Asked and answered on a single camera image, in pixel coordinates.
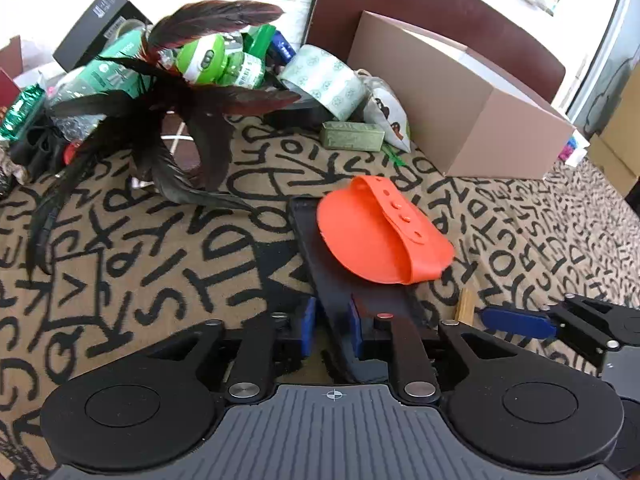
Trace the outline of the black tray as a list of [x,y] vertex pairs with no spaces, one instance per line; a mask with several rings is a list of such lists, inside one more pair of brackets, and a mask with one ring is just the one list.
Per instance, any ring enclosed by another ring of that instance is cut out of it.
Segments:
[[416,299],[413,286],[382,285],[353,274],[339,263],[324,242],[317,223],[320,200],[293,197],[288,201],[288,221],[295,234],[307,274],[323,309],[326,326],[335,354],[335,362],[344,382],[375,384],[388,379],[387,364],[380,360],[361,361],[354,351],[350,302],[356,298],[371,313],[405,314],[417,326],[427,326],[427,316]]

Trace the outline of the orange silicone scrubber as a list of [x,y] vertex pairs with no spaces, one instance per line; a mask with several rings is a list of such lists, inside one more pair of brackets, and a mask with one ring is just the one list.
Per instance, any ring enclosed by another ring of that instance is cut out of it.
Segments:
[[437,280],[456,254],[431,220],[383,177],[356,177],[324,196],[317,224],[337,261],[373,283]]

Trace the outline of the green patterned tape roll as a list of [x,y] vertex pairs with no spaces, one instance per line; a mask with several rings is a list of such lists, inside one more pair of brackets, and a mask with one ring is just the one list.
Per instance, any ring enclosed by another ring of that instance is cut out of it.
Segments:
[[300,47],[279,79],[288,88],[313,98],[341,122],[352,116],[368,94],[348,65],[312,44]]

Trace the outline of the wooden stick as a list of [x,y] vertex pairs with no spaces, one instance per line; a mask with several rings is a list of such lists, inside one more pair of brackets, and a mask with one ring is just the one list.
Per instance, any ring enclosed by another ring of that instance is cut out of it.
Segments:
[[460,290],[459,300],[456,307],[456,313],[454,319],[458,323],[463,323],[467,326],[474,325],[475,307],[477,303],[477,294],[472,288],[463,287]]

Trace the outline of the brown cardboard box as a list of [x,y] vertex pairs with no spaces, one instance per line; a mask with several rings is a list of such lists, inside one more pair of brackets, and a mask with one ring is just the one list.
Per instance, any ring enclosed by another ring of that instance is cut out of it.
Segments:
[[411,140],[445,176],[540,179],[575,130],[465,44],[381,14],[361,14],[348,62],[390,85]]

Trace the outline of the green soap bar box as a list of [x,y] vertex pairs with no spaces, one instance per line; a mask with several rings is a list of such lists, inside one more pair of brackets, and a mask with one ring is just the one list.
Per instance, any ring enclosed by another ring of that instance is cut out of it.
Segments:
[[379,152],[385,132],[376,125],[364,122],[325,122],[320,132],[320,143],[327,150]]

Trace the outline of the white patterned fabric pouch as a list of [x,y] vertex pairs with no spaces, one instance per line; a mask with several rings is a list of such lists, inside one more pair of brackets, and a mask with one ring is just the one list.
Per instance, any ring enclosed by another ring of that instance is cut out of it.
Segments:
[[363,121],[380,127],[384,131],[384,141],[393,148],[410,153],[408,116],[392,88],[382,78],[372,76],[362,68],[356,74],[368,92],[363,102]]

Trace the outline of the green white round container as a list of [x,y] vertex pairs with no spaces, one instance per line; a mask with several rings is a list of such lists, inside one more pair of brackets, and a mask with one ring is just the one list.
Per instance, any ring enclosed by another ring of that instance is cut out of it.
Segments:
[[239,32],[217,32],[193,40],[176,55],[176,69],[190,84],[257,89],[264,79],[264,62],[244,51]]

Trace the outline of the blue small box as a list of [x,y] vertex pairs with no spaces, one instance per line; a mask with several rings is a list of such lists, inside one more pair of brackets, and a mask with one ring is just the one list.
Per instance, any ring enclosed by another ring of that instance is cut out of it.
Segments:
[[288,40],[276,30],[271,37],[268,47],[268,56],[271,58],[271,61],[276,65],[285,66],[292,61],[295,55],[295,49]]

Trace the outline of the clear plastic water bottle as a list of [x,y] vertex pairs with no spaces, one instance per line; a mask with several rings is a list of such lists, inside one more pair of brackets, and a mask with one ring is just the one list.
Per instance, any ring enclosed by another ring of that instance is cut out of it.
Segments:
[[[118,32],[114,33],[100,56],[135,58],[141,47],[145,27],[143,25],[134,27],[134,24],[136,21],[123,24]],[[86,66],[68,73],[56,84],[52,96],[47,100],[47,114],[67,141],[83,141],[96,128],[104,115],[54,117],[51,112],[52,107],[67,100],[111,90],[122,90],[135,98],[149,81],[149,76],[141,76],[134,70],[127,70],[119,64],[94,58]]]

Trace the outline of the green foil snack packet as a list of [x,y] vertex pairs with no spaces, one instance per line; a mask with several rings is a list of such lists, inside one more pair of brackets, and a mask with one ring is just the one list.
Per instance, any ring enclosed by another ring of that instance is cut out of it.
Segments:
[[46,90],[39,84],[23,89],[2,119],[2,139],[14,142],[24,136],[39,116],[45,100]]

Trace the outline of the dark red chair back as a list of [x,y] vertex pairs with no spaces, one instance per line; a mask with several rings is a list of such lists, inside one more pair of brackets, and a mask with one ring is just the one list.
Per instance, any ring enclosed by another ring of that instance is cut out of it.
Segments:
[[525,29],[482,0],[312,0],[304,40],[345,61],[363,11],[461,42],[551,102],[565,68]]

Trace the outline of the black cardboard box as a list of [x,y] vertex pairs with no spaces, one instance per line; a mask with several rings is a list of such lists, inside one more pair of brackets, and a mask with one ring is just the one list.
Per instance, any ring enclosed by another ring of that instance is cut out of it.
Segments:
[[129,0],[94,0],[56,48],[53,58],[66,72],[86,65],[128,20],[150,24]]

